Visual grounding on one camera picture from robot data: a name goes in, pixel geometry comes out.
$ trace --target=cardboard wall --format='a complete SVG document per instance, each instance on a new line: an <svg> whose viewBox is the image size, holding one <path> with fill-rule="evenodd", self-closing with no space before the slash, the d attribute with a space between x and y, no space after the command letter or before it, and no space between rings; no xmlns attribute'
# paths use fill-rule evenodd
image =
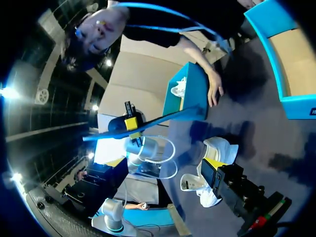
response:
<svg viewBox="0 0 316 237"><path fill-rule="evenodd" d="M270 38L283 67L287 96L316 94L316 57L304 33L294 29Z"/></svg>

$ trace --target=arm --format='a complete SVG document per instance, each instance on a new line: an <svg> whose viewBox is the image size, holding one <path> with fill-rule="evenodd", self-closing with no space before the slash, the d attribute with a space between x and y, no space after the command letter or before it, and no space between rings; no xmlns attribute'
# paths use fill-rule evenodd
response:
<svg viewBox="0 0 316 237"><path fill-rule="evenodd" d="M142 207L142 205L144 205L144 203L140 203L140 204L137 204L137 205L135 205L135 204L127 204L125 206L125 209L127 209L127 210L140 209L140 210L143 210L143 211L147 211L149 209L149 208L144 209Z"/></svg>
<svg viewBox="0 0 316 237"><path fill-rule="evenodd" d="M208 103L210 107L217 105L216 101L216 92L219 91L220 95L224 94L224 90L222 88L222 80L217 72L214 71L206 57L202 54L201 50L197 47L195 43L186 38L185 36L180 37L180 41L177 44L178 47L182 48L185 53L194 58L197 63L204 69L206 74L208 75L209 80L209 91L208 91Z"/></svg>

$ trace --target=gray table surface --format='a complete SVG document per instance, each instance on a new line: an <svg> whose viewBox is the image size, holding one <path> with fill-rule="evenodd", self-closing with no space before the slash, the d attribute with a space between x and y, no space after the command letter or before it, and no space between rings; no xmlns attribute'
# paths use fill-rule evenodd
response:
<svg viewBox="0 0 316 237"><path fill-rule="evenodd" d="M225 56L217 65L226 94L209 109L206 121L171 121L169 138L175 143L179 172L163 184L194 237L230 237L243 224L222 201L203 208L195 192L180 190L183 174L196 174L204 155L203 140L223 136L239 144L236 163L256 185L275 191L293 203L282 221L292 221L312 195L316 183L316 120L288 120L279 101L275 77L259 41L254 39ZM171 175L173 164L160 176Z"/></svg>

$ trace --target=yellow label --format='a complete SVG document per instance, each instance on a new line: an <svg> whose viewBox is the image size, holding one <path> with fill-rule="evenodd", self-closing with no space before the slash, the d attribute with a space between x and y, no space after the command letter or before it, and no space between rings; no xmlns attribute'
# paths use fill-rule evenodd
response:
<svg viewBox="0 0 316 237"><path fill-rule="evenodd" d="M210 158L203 158L205 159L210 165L212 165L216 170L218 167L221 167L222 165L227 165L226 163L222 163L222 162L219 162L219 161L216 161L216 160L213 160L213 159L210 159Z"/></svg>

